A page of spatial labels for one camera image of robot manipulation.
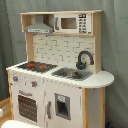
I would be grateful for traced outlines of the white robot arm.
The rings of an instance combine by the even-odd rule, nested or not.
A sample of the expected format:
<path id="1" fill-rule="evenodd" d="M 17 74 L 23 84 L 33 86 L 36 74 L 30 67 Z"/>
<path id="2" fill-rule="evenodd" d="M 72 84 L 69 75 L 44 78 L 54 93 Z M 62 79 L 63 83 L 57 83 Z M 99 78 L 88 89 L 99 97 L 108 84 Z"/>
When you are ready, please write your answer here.
<path id="1" fill-rule="evenodd" d="M 7 120 L 2 124 L 1 128 L 40 128 L 40 127 L 36 125 L 24 123 L 21 121 Z"/>

